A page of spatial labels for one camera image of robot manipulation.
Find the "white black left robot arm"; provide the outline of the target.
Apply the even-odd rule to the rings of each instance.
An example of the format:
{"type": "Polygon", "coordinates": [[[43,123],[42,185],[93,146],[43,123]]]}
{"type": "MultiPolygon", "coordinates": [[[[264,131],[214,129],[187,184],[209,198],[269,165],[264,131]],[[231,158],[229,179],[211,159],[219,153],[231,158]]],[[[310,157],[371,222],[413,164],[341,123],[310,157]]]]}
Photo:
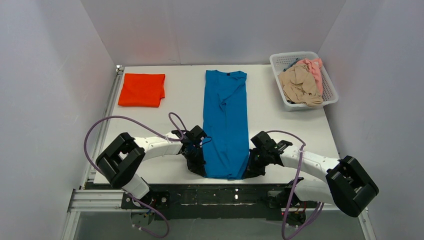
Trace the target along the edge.
{"type": "Polygon", "coordinates": [[[123,189],[141,200],[151,191],[148,183],[137,174],[143,160],[166,155],[183,155],[189,165],[203,167],[203,141],[209,136],[203,130],[173,130],[164,135],[132,137],[119,134],[97,157],[94,164],[113,188],[123,189]]]}

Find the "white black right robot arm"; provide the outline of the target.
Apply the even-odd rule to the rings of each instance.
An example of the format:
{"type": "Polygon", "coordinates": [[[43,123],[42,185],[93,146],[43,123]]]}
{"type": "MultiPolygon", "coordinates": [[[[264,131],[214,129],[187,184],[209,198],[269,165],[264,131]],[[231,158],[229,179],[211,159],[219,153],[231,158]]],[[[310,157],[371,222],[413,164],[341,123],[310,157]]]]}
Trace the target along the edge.
{"type": "Polygon", "coordinates": [[[357,217],[380,190],[359,161],[352,156],[330,158],[305,151],[287,141],[250,150],[244,179],[265,175],[268,165],[300,170],[314,177],[298,176],[286,184],[280,198],[284,202],[317,202],[336,206],[357,217]]]}

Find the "blue t shirt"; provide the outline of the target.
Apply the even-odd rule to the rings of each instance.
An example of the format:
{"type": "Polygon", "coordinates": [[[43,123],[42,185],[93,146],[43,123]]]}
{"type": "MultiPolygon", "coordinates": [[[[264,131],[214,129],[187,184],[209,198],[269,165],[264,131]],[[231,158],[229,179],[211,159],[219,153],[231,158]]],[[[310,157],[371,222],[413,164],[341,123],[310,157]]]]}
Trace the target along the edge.
{"type": "Polygon", "coordinates": [[[247,74],[205,72],[203,130],[211,142],[203,146],[208,178],[241,180],[249,158],[247,74]]]}

